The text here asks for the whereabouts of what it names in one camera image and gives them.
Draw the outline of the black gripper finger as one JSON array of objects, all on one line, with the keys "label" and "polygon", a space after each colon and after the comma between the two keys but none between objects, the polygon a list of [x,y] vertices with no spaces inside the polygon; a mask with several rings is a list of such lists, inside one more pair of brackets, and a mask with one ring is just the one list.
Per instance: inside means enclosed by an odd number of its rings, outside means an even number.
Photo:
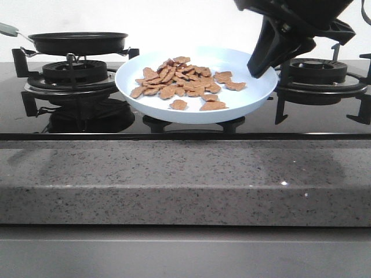
[{"label": "black gripper finger", "polygon": [[291,60],[301,54],[308,53],[316,47],[313,38],[301,38],[298,41],[286,40],[280,42],[276,47],[277,55],[272,62],[272,67],[281,65],[282,63]]},{"label": "black gripper finger", "polygon": [[270,67],[291,59],[299,47],[298,40],[282,24],[268,16],[263,17],[256,47],[247,64],[251,76],[260,78]]}]

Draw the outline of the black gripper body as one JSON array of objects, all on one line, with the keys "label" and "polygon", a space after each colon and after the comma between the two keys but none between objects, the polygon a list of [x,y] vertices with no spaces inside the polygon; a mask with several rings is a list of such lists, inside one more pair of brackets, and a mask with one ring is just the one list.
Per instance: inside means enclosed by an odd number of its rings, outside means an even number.
[{"label": "black gripper body", "polygon": [[321,36],[345,45],[355,31],[339,15],[351,1],[235,1],[238,10],[248,9],[271,18],[307,37]]}]

